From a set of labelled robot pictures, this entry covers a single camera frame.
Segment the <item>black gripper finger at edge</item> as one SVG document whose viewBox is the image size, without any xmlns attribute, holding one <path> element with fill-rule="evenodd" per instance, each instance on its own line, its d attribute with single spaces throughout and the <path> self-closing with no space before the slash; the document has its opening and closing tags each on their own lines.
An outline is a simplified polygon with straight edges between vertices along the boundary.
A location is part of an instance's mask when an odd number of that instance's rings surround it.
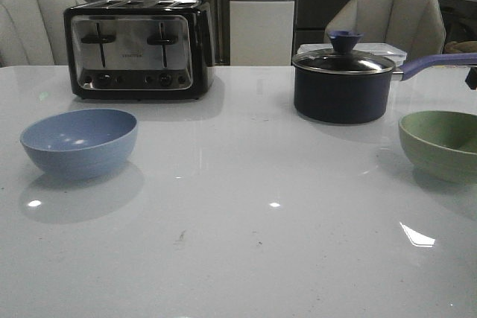
<svg viewBox="0 0 477 318">
<path fill-rule="evenodd" d="M 467 74 L 465 83 L 471 90 L 477 90 L 477 68 L 471 67 Z"/>
</svg>

